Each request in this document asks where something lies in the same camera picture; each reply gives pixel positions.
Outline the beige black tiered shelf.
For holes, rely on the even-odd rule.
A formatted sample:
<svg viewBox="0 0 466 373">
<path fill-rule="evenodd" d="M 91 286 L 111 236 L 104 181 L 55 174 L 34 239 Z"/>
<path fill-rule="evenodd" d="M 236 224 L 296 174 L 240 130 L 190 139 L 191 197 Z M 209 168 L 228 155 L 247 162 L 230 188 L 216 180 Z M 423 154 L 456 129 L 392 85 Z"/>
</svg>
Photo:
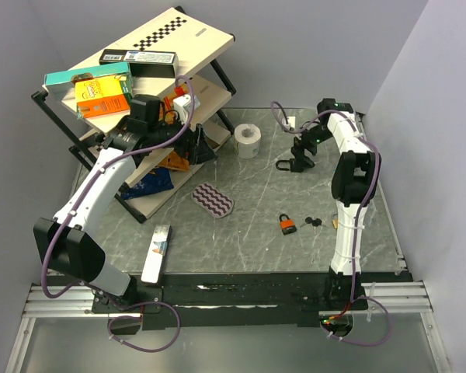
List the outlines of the beige black tiered shelf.
<svg viewBox="0 0 466 373">
<path fill-rule="evenodd" d="M 202 78 L 235 38 L 171 8 L 67 71 L 45 76 L 33 101 L 63 127 L 47 97 L 60 100 L 90 127 L 84 137 L 69 129 L 71 153 L 97 175 L 89 200 L 121 200 L 171 155 L 187 164 L 171 174 L 165 191 L 124 201 L 139 222 L 150 218 L 231 137 L 234 128 L 212 116 L 235 94 L 226 75 L 221 84 Z"/>
</svg>

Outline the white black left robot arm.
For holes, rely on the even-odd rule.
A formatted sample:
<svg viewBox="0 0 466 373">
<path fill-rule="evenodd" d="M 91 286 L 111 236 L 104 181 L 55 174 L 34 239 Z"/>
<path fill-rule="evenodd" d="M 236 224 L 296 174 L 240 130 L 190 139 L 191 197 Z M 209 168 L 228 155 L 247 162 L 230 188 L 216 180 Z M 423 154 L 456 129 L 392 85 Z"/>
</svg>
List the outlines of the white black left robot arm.
<svg viewBox="0 0 466 373">
<path fill-rule="evenodd" d="M 136 307 L 136 278 L 112 265 L 92 234 L 110 201 L 150 153 L 174 148 L 192 164 L 214 157 L 201 129 L 191 128 L 196 95 L 189 92 L 174 102 L 181 104 L 183 111 L 168 124 L 158 97 L 136 95 L 129 114 L 104 136 L 96 163 L 72 198 L 51 219 L 40 218 L 35 223 L 33 234 L 42 262 L 40 286 L 49 299 L 65 293 L 53 293 L 48 287 L 47 273 L 54 270 L 73 277 L 75 284 L 102 292 L 120 312 Z"/>
</svg>

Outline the teal long box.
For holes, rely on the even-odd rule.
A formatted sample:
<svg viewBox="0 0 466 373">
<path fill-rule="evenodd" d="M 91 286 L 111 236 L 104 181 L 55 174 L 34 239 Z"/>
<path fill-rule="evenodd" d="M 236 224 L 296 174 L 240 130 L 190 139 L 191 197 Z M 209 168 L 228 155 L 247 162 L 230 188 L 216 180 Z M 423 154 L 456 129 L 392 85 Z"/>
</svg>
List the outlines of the teal long box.
<svg viewBox="0 0 466 373">
<path fill-rule="evenodd" d="M 75 98 L 75 84 L 109 75 L 124 75 L 133 83 L 133 75 L 127 62 L 109 63 L 87 68 L 57 71 L 44 76 L 43 86 L 57 101 Z"/>
</svg>

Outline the orange yellow box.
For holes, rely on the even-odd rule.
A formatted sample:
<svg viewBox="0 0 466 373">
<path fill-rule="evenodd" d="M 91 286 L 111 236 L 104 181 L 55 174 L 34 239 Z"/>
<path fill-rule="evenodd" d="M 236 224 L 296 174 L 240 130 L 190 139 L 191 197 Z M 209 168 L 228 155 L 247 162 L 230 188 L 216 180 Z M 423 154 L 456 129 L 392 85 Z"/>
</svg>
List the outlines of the orange yellow box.
<svg viewBox="0 0 466 373">
<path fill-rule="evenodd" d="M 130 109 L 133 78 L 106 75 L 75 83 L 75 102 L 79 119 L 99 117 Z"/>
</svg>

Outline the brass padlock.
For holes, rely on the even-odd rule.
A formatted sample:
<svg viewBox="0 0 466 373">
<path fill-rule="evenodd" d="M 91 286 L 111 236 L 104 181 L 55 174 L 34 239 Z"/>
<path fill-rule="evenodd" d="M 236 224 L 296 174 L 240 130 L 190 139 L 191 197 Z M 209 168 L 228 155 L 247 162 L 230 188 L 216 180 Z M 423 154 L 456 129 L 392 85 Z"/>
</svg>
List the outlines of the brass padlock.
<svg viewBox="0 0 466 373">
<path fill-rule="evenodd" d="M 334 229 L 337 229 L 339 225 L 339 219 L 338 219 L 338 214 L 335 213 L 332 215 L 332 226 Z"/>
</svg>

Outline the white toothpaste box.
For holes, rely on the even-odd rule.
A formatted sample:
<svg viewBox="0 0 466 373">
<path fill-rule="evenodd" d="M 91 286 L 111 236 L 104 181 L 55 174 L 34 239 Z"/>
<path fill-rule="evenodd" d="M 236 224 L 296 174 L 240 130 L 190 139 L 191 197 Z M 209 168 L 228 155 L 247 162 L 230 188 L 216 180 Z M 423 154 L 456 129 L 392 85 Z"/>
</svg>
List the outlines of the white toothpaste box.
<svg viewBox="0 0 466 373">
<path fill-rule="evenodd" d="M 156 225 L 148 247 L 148 253 L 141 273 L 141 281 L 157 284 L 162 264 L 172 236 L 171 225 Z"/>
</svg>

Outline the black padlock with keys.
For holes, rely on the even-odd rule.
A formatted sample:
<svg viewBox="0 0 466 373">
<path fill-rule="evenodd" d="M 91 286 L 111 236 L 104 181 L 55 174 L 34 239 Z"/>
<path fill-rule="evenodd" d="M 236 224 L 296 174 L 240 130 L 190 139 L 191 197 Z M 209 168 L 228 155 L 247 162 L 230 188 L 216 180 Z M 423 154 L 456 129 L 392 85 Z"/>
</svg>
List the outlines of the black padlock with keys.
<svg viewBox="0 0 466 373">
<path fill-rule="evenodd" d="M 288 171 L 291 173 L 302 173 L 306 169 L 312 169 L 315 167 L 315 164 L 310 159 L 282 159 L 278 160 L 275 163 L 275 166 L 280 171 Z"/>
</svg>

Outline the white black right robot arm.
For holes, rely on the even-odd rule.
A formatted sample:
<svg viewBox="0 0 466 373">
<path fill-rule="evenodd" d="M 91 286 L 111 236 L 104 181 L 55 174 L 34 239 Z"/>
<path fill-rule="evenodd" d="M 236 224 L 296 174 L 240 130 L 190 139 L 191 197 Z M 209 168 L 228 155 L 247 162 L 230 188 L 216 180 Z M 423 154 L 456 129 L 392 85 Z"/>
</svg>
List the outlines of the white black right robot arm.
<svg viewBox="0 0 466 373">
<path fill-rule="evenodd" d="M 337 310 L 358 297 L 364 218 L 376 193 L 381 156 L 363 138 L 349 103 L 324 98 L 318 103 L 317 111 L 317 117 L 303 124 L 294 138 L 289 170 L 301 173 L 313 168 L 315 164 L 306 154 L 316 155 L 318 146 L 326 140 L 336 142 L 339 161 L 332 177 L 331 193 L 338 223 L 323 298 L 329 308 Z"/>
</svg>

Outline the orange snack bag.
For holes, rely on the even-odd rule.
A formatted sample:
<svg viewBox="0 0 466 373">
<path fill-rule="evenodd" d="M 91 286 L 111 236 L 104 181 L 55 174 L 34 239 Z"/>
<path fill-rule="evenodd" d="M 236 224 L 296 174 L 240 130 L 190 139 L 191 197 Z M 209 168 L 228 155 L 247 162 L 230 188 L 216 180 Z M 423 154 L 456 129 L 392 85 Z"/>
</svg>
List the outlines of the orange snack bag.
<svg viewBox="0 0 466 373">
<path fill-rule="evenodd" d="M 186 172 L 190 169 L 189 161 L 179 156 L 175 151 L 170 152 L 162 161 L 160 161 L 158 166 L 179 172 Z"/>
</svg>

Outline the blue snack bag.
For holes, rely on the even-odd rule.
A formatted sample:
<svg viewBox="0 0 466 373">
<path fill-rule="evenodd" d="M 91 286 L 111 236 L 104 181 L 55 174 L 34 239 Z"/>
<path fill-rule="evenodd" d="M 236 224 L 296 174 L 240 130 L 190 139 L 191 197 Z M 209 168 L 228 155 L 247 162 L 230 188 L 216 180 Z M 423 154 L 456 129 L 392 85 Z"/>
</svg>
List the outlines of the blue snack bag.
<svg viewBox="0 0 466 373">
<path fill-rule="evenodd" d="M 123 200 L 145 197 L 148 195 L 172 190 L 174 185 L 167 168 L 157 167 L 143 177 L 135 186 L 120 194 Z"/>
</svg>

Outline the white toilet paper roll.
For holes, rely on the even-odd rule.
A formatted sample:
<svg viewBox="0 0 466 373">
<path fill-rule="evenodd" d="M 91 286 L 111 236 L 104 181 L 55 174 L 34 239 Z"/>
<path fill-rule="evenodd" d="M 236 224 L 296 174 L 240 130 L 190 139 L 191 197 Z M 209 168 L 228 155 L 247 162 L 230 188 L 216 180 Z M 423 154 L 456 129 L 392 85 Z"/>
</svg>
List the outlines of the white toilet paper roll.
<svg viewBox="0 0 466 373">
<path fill-rule="evenodd" d="M 235 152 L 240 159 L 255 158 L 260 149 L 261 131 L 254 124 L 239 124 L 235 128 Z"/>
</svg>

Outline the black headed keys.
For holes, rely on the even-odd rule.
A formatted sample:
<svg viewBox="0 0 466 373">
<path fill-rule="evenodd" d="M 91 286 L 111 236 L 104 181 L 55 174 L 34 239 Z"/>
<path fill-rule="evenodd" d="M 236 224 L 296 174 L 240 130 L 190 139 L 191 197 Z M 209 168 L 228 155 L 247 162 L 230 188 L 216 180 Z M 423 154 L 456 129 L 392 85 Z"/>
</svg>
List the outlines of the black headed keys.
<svg viewBox="0 0 466 373">
<path fill-rule="evenodd" d="M 311 226 L 314 234 L 316 235 L 320 228 L 326 228 L 326 225 L 324 224 L 323 220 L 320 218 L 313 218 L 310 216 L 307 216 L 302 224 L 300 225 L 300 228 L 303 228 L 305 226 Z"/>
</svg>

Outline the aluminium frame rail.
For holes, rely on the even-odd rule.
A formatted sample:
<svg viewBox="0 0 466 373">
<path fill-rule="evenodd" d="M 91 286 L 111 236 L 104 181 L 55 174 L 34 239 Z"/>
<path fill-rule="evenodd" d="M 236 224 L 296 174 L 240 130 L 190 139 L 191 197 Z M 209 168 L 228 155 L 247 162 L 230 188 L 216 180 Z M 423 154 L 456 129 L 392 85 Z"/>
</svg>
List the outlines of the aluminium frame rail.
<svg viewBox="0 0 466 373">
<path fill-rule="evenodd" d="M 363 285 L 365 300 L 356 300 L 351 312 L 380 312 L 385 307 L 390 313 L 425 313 L 433 307 L 420 282 L 366 283 Z M 320 312 L 323 315 L 340 313 L 348 304 L 332 304 L 314 291 L 302 287 L 284 288 L 269 284 L 266 290 L 259 285 L 196 284 L 170 285 L 161 290 L 148 289 L 154 303 L 164 302 L 185 310 L 280 310 L 293 305 L 297 311 Z M 60 298 L 47 298 L 40 287 L 33 286 L 23 309 L 26 318 L 102 317 L 104 315 L 136 315 L 141 307 L 129 308 L 114 305 L 107 297 L 86 287 L 76 286 Z"/>
</svg>

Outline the orange black padlock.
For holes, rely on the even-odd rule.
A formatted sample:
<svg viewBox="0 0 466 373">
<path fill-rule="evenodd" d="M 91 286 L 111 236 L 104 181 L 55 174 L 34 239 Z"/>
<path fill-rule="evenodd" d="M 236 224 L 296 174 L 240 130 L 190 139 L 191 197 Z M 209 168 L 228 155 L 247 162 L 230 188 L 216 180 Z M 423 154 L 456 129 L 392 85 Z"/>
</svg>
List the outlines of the orange black padlock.
<svg viewBox="0 0 466 373">
<path fill-rule="evenodd" d="M 280 230 L 283 235 L 293 234 L 297 231 L 294 221 L 287 214 L 279 215 Z"/>
</svg>

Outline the pink striped sponge pad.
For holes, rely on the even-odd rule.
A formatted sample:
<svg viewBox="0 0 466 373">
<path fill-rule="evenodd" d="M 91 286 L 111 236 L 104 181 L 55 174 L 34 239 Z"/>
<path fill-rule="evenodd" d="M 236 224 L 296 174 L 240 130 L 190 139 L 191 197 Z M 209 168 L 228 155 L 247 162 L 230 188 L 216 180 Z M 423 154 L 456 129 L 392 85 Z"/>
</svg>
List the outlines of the pink striped sponge pad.
<svg viewBox="0 0 466 373">
<path fill-rule="evenodd" d="M 213 218 L 228 216 L 235 204 L 230 197 L 227 197 L 209 183 L 199 184 L 192 192 L 192 199 Z"/>
</svg>

